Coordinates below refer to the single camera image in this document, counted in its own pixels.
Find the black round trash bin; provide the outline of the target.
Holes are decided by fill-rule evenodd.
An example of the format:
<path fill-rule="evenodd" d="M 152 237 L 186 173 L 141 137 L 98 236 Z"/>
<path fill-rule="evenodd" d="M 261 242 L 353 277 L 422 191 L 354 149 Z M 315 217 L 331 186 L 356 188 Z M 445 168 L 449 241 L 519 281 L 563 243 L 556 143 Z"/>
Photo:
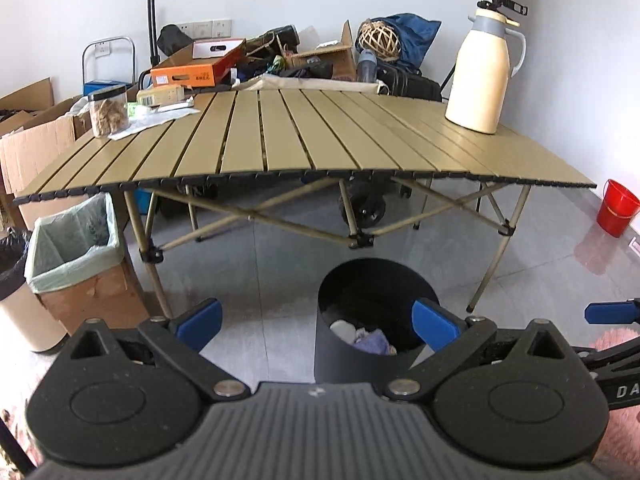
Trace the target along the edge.
<path fill-rule="evenodd" d="M 392 260 L 359 258 L 331 270 L 318 290 L 314 380 L 376 384 L 405 373 L 424 348 L 411 321 L 420 299 L 439 302 L 422 275 Z M 331 330 L 337 321 L 369 334 L 379 330 L 396 353 L 383 356 L 354 347 Z"/>

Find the pink fluffy rug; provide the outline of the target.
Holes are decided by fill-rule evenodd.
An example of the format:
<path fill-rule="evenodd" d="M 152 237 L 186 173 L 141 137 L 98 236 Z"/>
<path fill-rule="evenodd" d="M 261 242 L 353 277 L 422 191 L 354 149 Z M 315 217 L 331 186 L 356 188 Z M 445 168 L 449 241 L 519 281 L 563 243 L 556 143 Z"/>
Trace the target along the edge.
<path fill-rule="evenodd" d="M 632 328 L 607 330 L 593 347 L 602 352 L 626 344 L 639 336 Z M 609 479 L 639 478 L 639 405 L 616 408 L 608 415 L 608 428 L 594 456 L 593 463 Z"/>

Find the red plastic bucket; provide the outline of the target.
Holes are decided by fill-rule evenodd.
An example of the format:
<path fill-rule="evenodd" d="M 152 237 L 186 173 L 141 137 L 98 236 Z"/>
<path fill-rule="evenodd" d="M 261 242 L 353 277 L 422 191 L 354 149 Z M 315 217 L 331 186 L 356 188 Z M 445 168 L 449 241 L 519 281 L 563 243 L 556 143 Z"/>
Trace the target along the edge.
<path fill-rule="evenodd" d="M 620 238 L 639 212 L 639 199 L 626 186 L 613 179 L 605 182 L 597 224 L 608 235 Z"/>

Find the cardboard box with green bag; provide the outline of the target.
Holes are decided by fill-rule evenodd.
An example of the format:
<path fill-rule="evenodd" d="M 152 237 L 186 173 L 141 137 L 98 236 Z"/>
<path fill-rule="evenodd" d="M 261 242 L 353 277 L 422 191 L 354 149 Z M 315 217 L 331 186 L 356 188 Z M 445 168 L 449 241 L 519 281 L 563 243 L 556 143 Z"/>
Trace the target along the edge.
<path fill-rule="evenodd" d="M 108 194 L 36 221 L 25 278 L 69 334 L 89 318 L 134 328 L 150 316 Z"/>

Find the black wagon cart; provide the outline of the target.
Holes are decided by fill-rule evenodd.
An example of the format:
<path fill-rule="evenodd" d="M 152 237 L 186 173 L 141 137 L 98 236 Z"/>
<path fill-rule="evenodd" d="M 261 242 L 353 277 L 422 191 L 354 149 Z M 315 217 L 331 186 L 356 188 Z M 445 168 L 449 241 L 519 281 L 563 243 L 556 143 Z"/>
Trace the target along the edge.
<path fill-rule="evenodd" d="M 410 198 L 407 185 L 393 180 L 351 180 L 338 182 L 340 211 L 343 221 L 353 233 L 377 226 L 386 214 L 385 195 L 397 191 L 400 198 Z"/>

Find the beige bin with black bag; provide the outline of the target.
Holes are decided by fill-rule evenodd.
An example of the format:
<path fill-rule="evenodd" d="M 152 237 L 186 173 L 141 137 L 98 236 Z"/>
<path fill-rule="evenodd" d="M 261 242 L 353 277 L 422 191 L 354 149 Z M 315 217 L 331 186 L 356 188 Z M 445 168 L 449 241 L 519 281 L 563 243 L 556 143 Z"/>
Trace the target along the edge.
<path fill-rule="evenodd" d="M 66 329 L 26 283 L 31 232 L 9 229 L 1 239 L 1 313 L 32 353 L 50 356 L 68 338 Z"/>

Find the tan folding camping table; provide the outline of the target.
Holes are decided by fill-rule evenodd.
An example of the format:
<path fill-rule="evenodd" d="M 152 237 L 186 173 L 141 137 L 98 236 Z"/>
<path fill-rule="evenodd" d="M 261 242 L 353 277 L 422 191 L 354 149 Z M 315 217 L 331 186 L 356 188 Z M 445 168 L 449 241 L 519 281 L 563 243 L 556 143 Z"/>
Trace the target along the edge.
<path fill-rule="evenodd" d="M 480 186 L 465 196 L 437 195 L 438 179 Z M 258 90 L 203 94 L 195 113 L 120 140 L 85 134 L 17 193 L 18 204 L 70 196 L 122 193 L 155 296 L 166 297 L 157 267 L 166 249 L 152 241 L 153 219 L 140 214 L 142 188 L 218 219 L 192 232 L 213 234 L 256 221 L 306 237 L 330 233 L 273 217 L 271 209 L 324 188 L 390 181 L 427 197 L 440 211 L 474 212 L 510 185 L 520 190 L 512 214 L 486 218 L 504 240 L 514 235 L 536 186 L 590 188 L 591 181 L 527 136 L 500 127 L 479 133 L 450 122 L 436 102 L 320 90 Z"/>

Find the white paper sheets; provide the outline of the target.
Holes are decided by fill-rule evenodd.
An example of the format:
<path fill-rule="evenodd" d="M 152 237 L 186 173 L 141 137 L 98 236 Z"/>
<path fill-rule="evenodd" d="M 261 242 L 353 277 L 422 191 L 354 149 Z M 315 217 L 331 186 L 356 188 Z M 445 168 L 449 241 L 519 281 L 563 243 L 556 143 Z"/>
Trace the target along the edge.
<path fill-rule="evenodd" d="M 127 104 L 128 127 L 122 131 L 111 133 L 108 138 L 116 141 L 133 136 L 143 130 L 172 122 L 189 115 L 198 114 L 200 111 L 194 106 L 194 99 L 189 98 L 184 102 L 149 107 L 139 103 Z"/>

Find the cream thermos jug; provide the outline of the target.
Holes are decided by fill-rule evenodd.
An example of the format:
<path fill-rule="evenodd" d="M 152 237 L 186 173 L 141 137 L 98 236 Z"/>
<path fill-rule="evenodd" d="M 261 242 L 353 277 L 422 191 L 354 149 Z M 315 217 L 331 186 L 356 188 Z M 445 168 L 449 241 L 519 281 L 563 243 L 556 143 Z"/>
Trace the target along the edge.
<path fill-rule="evenodd" d="M 518 22 L 480 9 L 458 51 L 446 106 L 450 122 L 479 133 L 497 131 L 509 80 L 522 68 L 527 41 Z"/>

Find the clear jar with snacks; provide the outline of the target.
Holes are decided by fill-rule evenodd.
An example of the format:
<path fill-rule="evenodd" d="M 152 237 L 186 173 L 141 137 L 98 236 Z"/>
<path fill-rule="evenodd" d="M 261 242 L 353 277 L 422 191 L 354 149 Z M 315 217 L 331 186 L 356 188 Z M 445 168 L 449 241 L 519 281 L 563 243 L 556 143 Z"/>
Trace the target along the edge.
<path fill-rule="evenodd" d="M 124 84 L 115 84 L 88 95 L 92 132 L 97 138 L 106 138 L 129 127 L 127 103 Z"/>

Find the large open cardboard box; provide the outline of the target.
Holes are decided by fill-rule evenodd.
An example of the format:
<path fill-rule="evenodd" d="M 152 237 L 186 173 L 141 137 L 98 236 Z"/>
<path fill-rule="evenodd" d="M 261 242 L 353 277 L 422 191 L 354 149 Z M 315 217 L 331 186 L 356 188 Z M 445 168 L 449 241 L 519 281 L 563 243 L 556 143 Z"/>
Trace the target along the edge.
<path fill-rule="evenodd" d="M 17 206 L 14 197 L 90 129 L 87 114 L 74 114 L 79 96 L 55 104 L 49 78 L 1 99 L 1 231 L 32 229 L 40 217 L 80 204 L 80 197 Z"/>

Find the orange cardboard box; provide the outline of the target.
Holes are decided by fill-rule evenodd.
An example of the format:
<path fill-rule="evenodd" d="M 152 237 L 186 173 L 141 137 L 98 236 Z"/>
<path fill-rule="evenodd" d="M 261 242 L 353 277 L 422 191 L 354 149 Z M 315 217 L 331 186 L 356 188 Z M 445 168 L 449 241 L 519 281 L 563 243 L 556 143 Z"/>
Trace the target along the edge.
<path fill-rule="evenodd" d="M 152 85 L 213 88 L 245 58 L 245 48 L 244 38 L 196 40 L 152 68 Z"/>

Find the blue fabric bag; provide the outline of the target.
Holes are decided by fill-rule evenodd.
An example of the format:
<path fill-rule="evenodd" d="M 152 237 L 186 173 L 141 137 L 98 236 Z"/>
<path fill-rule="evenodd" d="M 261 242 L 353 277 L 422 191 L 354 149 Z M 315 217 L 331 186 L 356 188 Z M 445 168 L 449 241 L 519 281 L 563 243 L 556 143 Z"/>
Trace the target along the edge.
<path fill-rule="evenodd" d="M 368 18 L 368 20 L 382 20 L 392 25 L 398 32 L 401 41 L 400 59 L 396 62 L 384 63 L 421 75 L 421 65 L 428 50 L 431 49 L 442 22 L 426 20 L 413 13 L 399 13 L 384 16 L 384 18 Z"/>

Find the woven rattan ball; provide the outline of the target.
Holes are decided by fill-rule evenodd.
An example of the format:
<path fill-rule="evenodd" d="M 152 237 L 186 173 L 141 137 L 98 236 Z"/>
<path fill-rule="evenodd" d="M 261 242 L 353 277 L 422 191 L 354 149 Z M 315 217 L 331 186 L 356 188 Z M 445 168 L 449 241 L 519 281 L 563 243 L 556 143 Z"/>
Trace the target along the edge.
<path fill-rule="evenodd" d="M 400 59 L 401 41 L 398 32 L 382 20 L 367 20 L 360 25 L 357 47 L 360 51 L 372 51 L 383 62 L 396 62 Z"/>

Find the black tripod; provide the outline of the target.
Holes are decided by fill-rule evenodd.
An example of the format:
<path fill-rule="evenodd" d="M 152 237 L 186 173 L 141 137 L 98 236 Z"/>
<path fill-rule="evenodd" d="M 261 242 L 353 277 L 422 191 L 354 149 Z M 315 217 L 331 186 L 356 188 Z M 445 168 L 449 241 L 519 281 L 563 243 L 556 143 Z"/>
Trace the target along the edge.
<path fill-rule="evenodd" d="M 527 16 L 528 6 L 523 6 L 514 0 L 480 0 L 476 6 L 480 9 L 496 11 L 500 13 L 499 9 L 506 8 L 518 15 Z M 454 70 L 456 69 L 456 63 L 451 67 L 448 75 L 440 85 L 440 92 L 443 92 L 449 84 L 450 79 L 454 76 Z"/>

